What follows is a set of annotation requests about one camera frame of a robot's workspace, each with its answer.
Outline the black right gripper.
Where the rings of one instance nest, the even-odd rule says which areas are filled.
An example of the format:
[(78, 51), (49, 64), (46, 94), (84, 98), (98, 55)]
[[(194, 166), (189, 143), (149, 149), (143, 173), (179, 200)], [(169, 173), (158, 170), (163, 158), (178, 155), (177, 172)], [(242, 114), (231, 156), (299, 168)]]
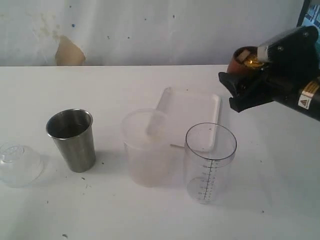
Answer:
[(257, 47), (257, 59), (265, 63), (261, 74), (219, 72), (219, 82), (232, 95), (230, 108), (240, 113), (290, 95), (303, 100), (319, 100), (318, 37), (315, 26), (286, 30)]

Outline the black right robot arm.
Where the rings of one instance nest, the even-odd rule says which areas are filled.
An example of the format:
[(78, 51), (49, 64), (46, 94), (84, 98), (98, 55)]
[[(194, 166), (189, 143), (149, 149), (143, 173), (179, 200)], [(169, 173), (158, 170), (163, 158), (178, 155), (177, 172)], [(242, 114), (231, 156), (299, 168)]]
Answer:
[(230, 107), (246, 109), (278, 102), (315, 120), (320, 119), (318, 29), (299, 26), (259, 46), (237, 49), (220, 83), (232, 97)]

